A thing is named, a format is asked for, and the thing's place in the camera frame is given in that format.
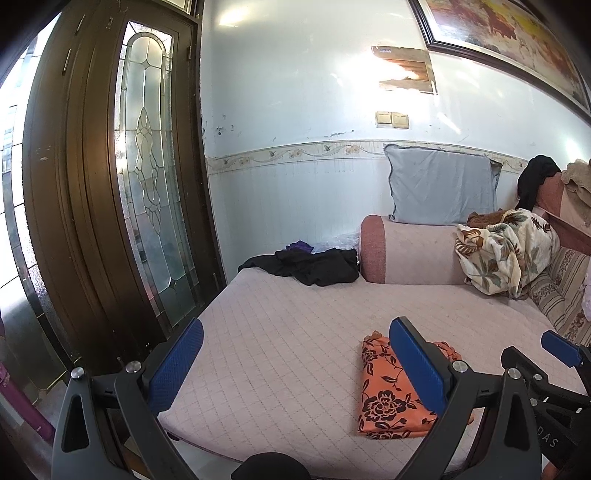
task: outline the striped sofa cushion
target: striped sofa cushion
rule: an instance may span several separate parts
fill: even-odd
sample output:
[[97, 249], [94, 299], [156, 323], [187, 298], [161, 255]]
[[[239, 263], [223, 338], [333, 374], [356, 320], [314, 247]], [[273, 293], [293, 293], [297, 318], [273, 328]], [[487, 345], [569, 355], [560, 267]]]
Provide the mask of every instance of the striped sofa cushion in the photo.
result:
[[530, 297], [556, 331], [573, 343], [591, 343], [591, 322], [582, 308], [589, 256], [561, 247], [551, 265], [530, 285]]

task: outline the purple object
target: purple object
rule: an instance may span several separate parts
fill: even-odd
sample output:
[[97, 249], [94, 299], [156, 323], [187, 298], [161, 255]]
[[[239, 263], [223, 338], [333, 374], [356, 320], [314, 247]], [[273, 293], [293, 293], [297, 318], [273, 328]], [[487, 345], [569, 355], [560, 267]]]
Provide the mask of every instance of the purple object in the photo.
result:
[[314, 247], [311, 247], [310, 245], [308, 245], [306, 242], [302, 241], [302, 240], [298, 240], [297, 242], [291, 244], [291, 245], [287, 245], [286, 246], [286, 250], [293, 250], [294, 248], [298, 248], [300, 250], [303, 250], [304, 252], [311, 254], [312, 250], [314, 250]]
[[53, 438], [56, 430], [47, 419], [29, 402], [26, 395], [21, 392], [14, 382], [6, 367], [0, 363], [0, 394], [4, 396], [39, 436], [49, 445], [53, 445]]

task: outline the picture frame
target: picture frame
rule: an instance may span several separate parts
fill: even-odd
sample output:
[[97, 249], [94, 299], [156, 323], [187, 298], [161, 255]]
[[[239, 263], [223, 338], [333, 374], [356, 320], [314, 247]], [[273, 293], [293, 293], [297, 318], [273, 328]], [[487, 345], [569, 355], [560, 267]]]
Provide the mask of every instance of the picture frame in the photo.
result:
[[591, 125], [583, 78], [554, 34], [515, 0], [408, 0], [427, 49], [520, 78]]

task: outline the sofa armrest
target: sofa armrest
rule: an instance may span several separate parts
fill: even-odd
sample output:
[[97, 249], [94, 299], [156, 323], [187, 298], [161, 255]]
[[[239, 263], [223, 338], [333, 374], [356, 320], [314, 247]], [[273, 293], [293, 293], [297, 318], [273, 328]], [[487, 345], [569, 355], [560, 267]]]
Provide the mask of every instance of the sofa armrest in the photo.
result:
[[367, 216], [361, 224], [361, 273], [372, 283], [462, 285], [456, 227], [410, 225]]

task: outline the beige cloth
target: beige cloth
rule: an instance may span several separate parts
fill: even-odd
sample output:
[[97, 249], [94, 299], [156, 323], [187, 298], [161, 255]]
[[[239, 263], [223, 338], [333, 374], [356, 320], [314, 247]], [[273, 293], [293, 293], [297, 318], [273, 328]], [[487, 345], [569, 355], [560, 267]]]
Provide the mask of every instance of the beige cloth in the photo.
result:
[[575, 193], [588, 209], [591, 209], [591, 161], [585, 163], [577, 160], [569, 163], [561, 178], [566, 189]]
[[472, 284], [486, 295], [523, 289], [550, 265], [560, 247], [554, 229], [529, 210], [507, 210], [488, 228], [457, 226], [456, 254]]

